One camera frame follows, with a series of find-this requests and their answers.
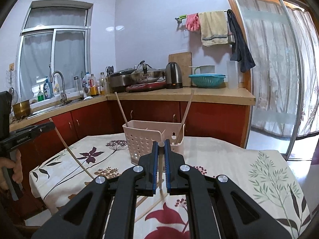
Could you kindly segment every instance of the beige towel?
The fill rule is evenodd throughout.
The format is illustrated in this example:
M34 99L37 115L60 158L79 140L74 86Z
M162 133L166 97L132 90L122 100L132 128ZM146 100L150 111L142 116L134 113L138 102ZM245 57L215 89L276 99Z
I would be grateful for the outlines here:
M228 29L224 11L199 13L204 46L228 44Z

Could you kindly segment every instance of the wooden cutting board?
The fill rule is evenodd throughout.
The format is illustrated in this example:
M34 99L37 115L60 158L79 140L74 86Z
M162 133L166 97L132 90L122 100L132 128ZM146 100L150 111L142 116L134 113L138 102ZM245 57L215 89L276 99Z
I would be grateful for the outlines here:
M176 62L181 68L183 86L189 87L191 86L191 80L188 77L192 73L192 69L190 68L192 65L192 53L191 52L183 52L177 54L171 54L168 56L168 62Z

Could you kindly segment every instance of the kitchen sink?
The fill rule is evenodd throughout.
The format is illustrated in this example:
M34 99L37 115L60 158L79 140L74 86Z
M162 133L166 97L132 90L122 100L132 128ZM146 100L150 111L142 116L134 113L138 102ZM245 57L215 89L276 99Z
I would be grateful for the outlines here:
M47 113L47 112L53 111L53 110L55 110L55 109L62 108L62 107L65 107L65 106L67 106L67 105L71 105L71 104L74 104L74 103L77 103L77 102L80 102L80 101L83 101L83 99L72 100L72 101L68 102L67 104L58 104L58 105L55 105L55 106L52 106L52 107L49 107L49 108L46 108L46 109L42 109L42 110L33 112L32 114L30 114L30 115L27 117L27 119L33 118L33 117L35 117L35 116L42 115L42 114L44 114L44 113Z

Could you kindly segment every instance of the dark blue towel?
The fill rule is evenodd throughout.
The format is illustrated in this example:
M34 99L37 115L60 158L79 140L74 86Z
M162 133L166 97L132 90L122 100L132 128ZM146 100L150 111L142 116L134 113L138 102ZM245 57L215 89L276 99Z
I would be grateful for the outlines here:
M232 45L232 56L230 60L238 62L241 61L240 71L247 72L256 64L251 56L247 43L244 39L244 35L232 10L227 10L227 18L230 31L235 36L235 44Z

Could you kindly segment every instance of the sheer curtain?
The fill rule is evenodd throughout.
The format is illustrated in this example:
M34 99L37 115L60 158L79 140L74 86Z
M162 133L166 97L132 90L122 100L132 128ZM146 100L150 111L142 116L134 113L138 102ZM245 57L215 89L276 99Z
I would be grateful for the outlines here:
M290 140L297 117L299 71L292 31L279 0L238 0L253 68L251 129Z
M25 28L49 25L85 26L87 10L68 7L41 7L30 11Z
M63 74L65 89L74 88L74 77L81 79L81 71L85 74L84 54L85 32L57 31L54 47L54 70Z
M291 9L289 16L299 41L304 65L304 101L297 139L318 135L319 132L319 39L309 12Z
M43 88L44 78L50 75L52 37L51 32L23 38L20 59L21 101L36 97L39 86Z

